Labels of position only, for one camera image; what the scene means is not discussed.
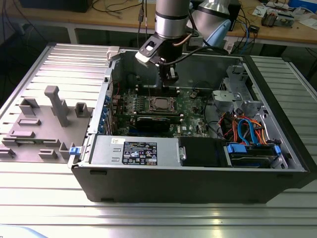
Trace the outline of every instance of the motherboard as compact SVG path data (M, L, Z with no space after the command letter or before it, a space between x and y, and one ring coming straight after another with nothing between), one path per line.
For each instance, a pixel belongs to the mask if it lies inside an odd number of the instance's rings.
M206 96L192 89L163 93L128 89L113 102L114 135L174 138L209 137L204 120Z

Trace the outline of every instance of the dark floor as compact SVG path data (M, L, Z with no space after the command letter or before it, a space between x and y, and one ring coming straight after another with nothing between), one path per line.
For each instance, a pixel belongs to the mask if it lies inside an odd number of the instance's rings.
M36 26L36 28L48 42L70 43L65 28L47 26ZM77 33L80 44L137 47L135 33L86 29L78 29ZM27 73L41 51L45 48L45 45L46 43L35 30L32 30L31 26L25 26L25 34L23 36L15 34L5 44L0 46L0 106L6 101L15 86ZM254 47L249 47L249 50L245 54L258 55L261 48L261 44L255 44ZM265 53L270 54L270 47L265 50ZM317 54L316 58L314 58L305 48L296 47L287 47L282 56L290 58L305 77L317 59ZM317 74L314 75L310 82L317 88Z

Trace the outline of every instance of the gray plastic block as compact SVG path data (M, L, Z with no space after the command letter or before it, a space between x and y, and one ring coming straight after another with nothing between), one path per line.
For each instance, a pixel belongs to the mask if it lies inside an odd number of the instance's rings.
M13 158L14 151L9 148L0 148L0 158Z
M5 138L2 139L1 142L5 146L19 146L19 144L15 142L14 138L5 137Z
M46 87L44 94L50 99L60 125L62 127L67 127L69 121L59 99L58 92L59 88L57 86L49 85Z
M25 98L20 103L19 108L25 116L34 116L33 108L39 108L39 105L34 98Z
M73 142L70 145L70 148L71 147L75 147L75 144ZM69 149L66 147L64 142L60 145L60 148L58 151L61 154L61 156L63 157L63 159L69 160L69 157L70 157Z
M10 136L12 137L21 137L21 138L34 138L35 133L32 131L17 131L14 130L10 133Z
M69 113L69 108L68 108L68 106L67 106L67 104L66 104L66 101L65 101L64 99L62 99L60 102L61 102L61 105L62 105L62 107L63 107L63 109L64 109L64 112L66 113L66 115L68 115L68 113ZM51 107L51 110L52 110L53 115L56 116L53 107Z
M60 141L59 139L56 139L55 141L43 141L43 144L45 144L46 147L59 147Z
M41 121L39 119L20 119L18 121L19 125L40 125Z
M11 148L14 152L14 158L0 158L0 162L39 162L45 163L47 161L41 159L38 155L40 149L54 149L57 153L57 158L51 160L54 163L67 163L68 162L68 149L64 153L64 157L59 152L60 146L54 144L54 147L46 147L44 142L55 142L57 139L64 142L67 148L72 142L76 146L83 144L85 139L86 130L90 121L88 118L78 118L75 113L75 107L69 107L67 119L69 120L68 127L61 127L57 117L53 117L51 106L40 106L33 109L36 116L26 117L22 113L17 121L14 123L12 129L9 131L8 136L3 138L3 144L0 148ZM89 114L92 113L92 108L88 108ZM21 119L39 119L40 126L34 125L19 125ZM16 138L9 135L13 131L33 131L34 138Z
M78 118L90 117L86 103L76 103L75 113Z
M39 156L42 159L57 159L57 153L54 150L41 149Z

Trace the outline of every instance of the robotic arm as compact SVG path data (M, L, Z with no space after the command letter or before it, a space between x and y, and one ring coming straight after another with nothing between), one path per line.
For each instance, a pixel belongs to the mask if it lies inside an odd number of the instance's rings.
M157 0L155 33L145 42L136 54L137 60L147 66L154 63L164 86L178 80L174 62L183 52L182 42L197 28L205 41L217 45L225 37L230 20L228 5L230 0L205 0L188 18L190 0Z

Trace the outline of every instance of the blue latch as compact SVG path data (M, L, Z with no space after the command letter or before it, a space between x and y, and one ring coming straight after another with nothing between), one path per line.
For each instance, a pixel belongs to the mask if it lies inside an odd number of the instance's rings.
M228 153L246 153L247 149L245 145L240 144L229 144L227 146Z
M280 154L282 153L281 148L280 148L279 146L277 146L277 145L274 146L274 150L275 150L275 152L276 152L278 155L280 155Z
M80 153L81 153L81 146L71 147L69 149L69 154L70 155L80 155Z

